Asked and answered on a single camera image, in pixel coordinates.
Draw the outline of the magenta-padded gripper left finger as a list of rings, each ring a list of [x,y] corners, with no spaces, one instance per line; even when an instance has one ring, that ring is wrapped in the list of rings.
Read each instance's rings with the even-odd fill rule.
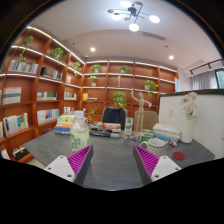
[[[92,157],[93,146],[89,145],[68,157],[58,156],[45,168],[45,171],[82,186]]]

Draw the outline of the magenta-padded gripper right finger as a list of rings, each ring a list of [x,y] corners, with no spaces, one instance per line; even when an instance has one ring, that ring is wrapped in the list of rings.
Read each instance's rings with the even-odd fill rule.
[[[144,185],[181,170],[168,156],[158,157],[137,145],[134,146],[133,155]]]

